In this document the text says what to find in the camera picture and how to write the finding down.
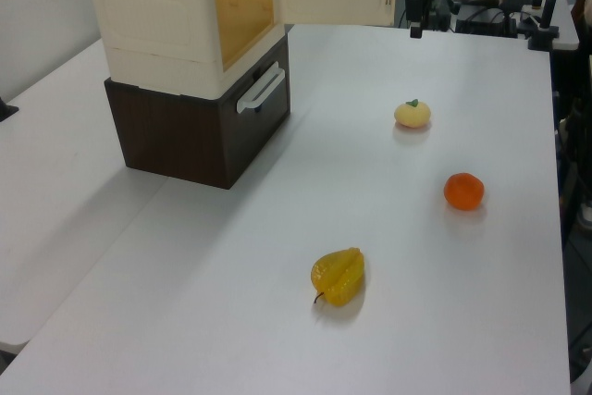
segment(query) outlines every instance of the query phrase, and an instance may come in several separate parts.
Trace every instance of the white wall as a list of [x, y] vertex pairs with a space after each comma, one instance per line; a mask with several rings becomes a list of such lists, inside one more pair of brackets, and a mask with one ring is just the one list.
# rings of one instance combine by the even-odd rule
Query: white wall
[[0, 97], [14, 98], [98, 38], [92, 0], [0, 0]]

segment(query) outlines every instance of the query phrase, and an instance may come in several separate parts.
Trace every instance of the cable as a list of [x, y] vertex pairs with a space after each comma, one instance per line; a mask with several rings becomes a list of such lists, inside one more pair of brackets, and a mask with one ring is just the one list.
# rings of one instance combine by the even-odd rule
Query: cable
[[489, 6], [486, 6], [484, 8], [478, 9], [475, 13], [473, 13], [471, 16], [469, 16], [468, 18], [466, 18], [464, 20], [464, 23], [463, 23], [463, 26], [462, 26], [463, 30], [462, 31], [459, 30], [458, 32], [466, 31], [466, 29], [468, 28], [469, 23], [471, 22], [471, 20], [473, 20], [474, 18], [476, 18], [481, 13], [486, 12], [488, 9], [489, 9]]
[[399, 20], [399, 28], [401, 27], [401, 24], [403, 23], [403, 18], [405, 17], [406, 13], [407, 13], [407, 10], [403, 9], [403, 14], [401, 14], [401, 20]]

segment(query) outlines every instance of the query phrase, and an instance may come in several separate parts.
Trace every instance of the orange transparent window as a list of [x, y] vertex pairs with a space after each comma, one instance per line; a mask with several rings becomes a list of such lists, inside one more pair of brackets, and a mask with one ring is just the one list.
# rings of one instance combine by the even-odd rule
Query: orange transparent window
[[273, 0], [216, 0], [216, 13], [225, 71], [274, 25]]

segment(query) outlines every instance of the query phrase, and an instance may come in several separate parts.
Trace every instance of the cream plastic box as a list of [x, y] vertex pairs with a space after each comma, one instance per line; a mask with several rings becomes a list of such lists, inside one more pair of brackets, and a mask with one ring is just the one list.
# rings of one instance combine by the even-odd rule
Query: cream plastic box
[[394, 0], [93, 0], [111, 79], [215, 100], [286, 23], [392, 25]]

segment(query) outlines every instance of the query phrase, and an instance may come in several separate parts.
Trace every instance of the yellow object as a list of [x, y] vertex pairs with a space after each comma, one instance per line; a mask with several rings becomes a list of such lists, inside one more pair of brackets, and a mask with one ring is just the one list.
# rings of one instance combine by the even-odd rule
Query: yellow object
[[417, 99], [399, 105], [395, 110], [395, 120], [405, 127], [418, 129], [429, 122], [432, 112], [423, 102]]
[[226, 71], [273, 28], [273, 0], [216, 0], [222, 64]]
[[330, 304], [345, 305], [364, 282], [364, 255], [355, 247], [326, 254], [314, 263], [311, 280], [318, 292], [314, 302], [323, 295]]

